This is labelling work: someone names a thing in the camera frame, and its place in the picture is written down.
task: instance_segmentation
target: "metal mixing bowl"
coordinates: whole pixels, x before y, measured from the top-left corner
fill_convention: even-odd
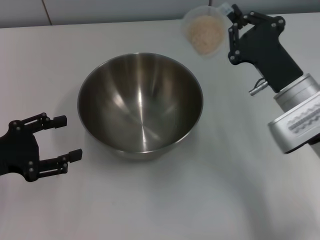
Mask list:
[[[156,158],[184,139],[202,108],[195,76],[155,53],[106,61],[90,73],[78,96],[88,132],[114,152],[140,160]]]

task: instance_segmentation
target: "white table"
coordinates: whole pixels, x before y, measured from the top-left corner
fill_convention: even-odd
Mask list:
[[[280,41],[320,80],[320,13],[288,14]],[[46,112],[68,126],[36,133],[40,159],[82,148],[67,174],[26,182],[0,177],[1,240],[320,239],[320,159],[306,145],[281,153],[267,123],[283,114],[260,77],[233,66],[228,46],[202,59],[180,21],[0,29],[0,135],[8,123]],[[124,162],[84,130],[77,96],[99,64],[132,52],[173,58],[204,95],[192,135],[159,160]]]

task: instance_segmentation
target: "silver metal cylinder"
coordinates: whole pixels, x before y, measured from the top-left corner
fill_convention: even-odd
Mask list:
[[[255,87],[254,89],[249,91],[249,94],[251,96],[256,95],[258,92],[262,91],[263,89],[265,89],[266,87],[268,87],[268,82],[264,81],[263,83],[259,84],[257,87]]]
[[[283,88],[273,98],[281,109],[287,112],[319,91],[319,84],[307,73]]]

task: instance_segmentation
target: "rice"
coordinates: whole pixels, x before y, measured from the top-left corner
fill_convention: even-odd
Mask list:
[[[221,21],[213,16],[195,18],[187,28],[187,37],[200,55],[214,52],[224,39]]]

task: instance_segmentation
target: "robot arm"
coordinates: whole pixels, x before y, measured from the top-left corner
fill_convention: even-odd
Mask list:
[[[274,99],[285,112],[268,124],[281,150],[288,154],[304,144],[320,142],[320,86],[310,74],[304,74],[279,42],[286,21],[254,11],[243,15],[237,5],[227,17],[233,25],[228,29],[233,65],[250,63],[262,78],[249,91],[254,96],[267,86],[276,93]],[[239,30],[253,27],[239,37]]]
[[[68,162],[81,160],[82,150],[40,161],[39,147],[34,136],[34,133],[41,130],[57,129],[66,125],[66,116],[54,117],[51,120],[46,113],[10,122],[8,132],[0,137],[0,176],[17,173],[26,181],[33,182],[39,178],[66,174]]]

